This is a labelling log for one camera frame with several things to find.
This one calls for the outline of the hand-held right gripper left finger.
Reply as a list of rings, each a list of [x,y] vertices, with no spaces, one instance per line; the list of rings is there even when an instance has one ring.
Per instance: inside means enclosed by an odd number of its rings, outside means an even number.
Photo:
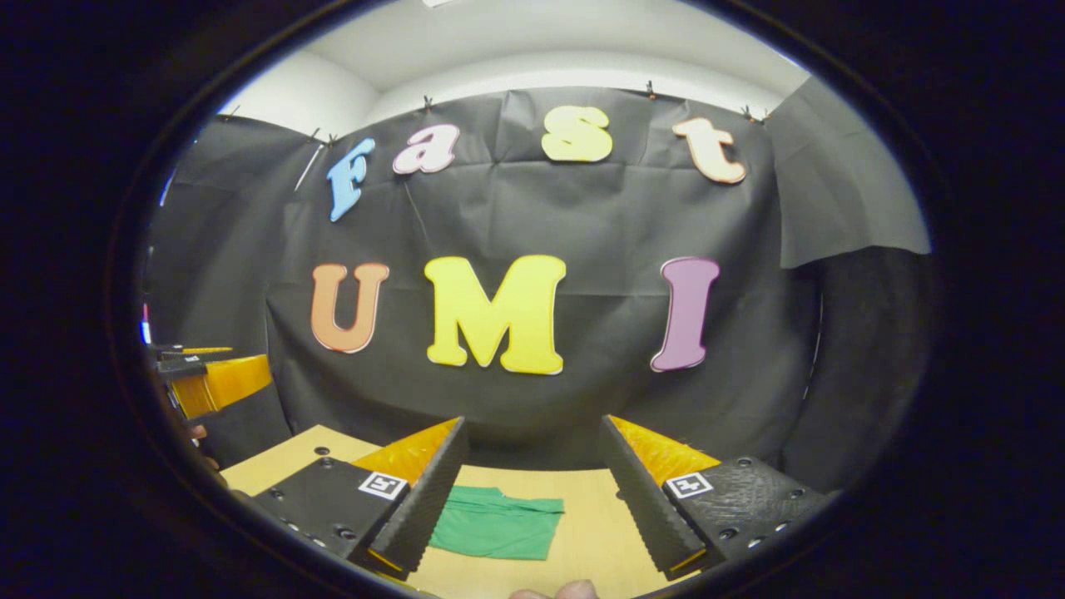
[[[335,557],[404,582],[425,549],[468,456],[466,422],[450,418],[357,460],[320,456],[250,506]]]

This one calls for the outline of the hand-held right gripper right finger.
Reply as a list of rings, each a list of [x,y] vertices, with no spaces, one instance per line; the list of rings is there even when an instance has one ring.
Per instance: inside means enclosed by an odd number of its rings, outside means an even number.
[[[601,421],[609,467],[667,580],[773,547],[835,499],[753,456],[718,459],[624,418]]]

